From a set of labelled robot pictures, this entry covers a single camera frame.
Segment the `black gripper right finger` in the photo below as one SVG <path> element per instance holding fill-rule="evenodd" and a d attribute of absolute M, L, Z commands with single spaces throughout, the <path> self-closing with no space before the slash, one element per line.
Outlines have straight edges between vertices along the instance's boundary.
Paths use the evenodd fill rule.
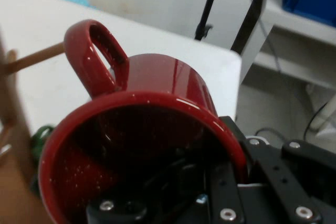
<path fill-rule="evenodd" d="M 211 223 L 335 223 L 335 153 L 300 140 L 281 148 L 212 116 Z"/>

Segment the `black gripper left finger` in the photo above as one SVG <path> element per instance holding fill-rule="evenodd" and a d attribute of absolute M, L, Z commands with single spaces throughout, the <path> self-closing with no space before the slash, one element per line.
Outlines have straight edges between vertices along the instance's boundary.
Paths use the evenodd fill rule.
<path fill-rule="evenodd" d="M 167 155 L 88 203 L 88 223 L 209 223 L 199 155 Z"/>

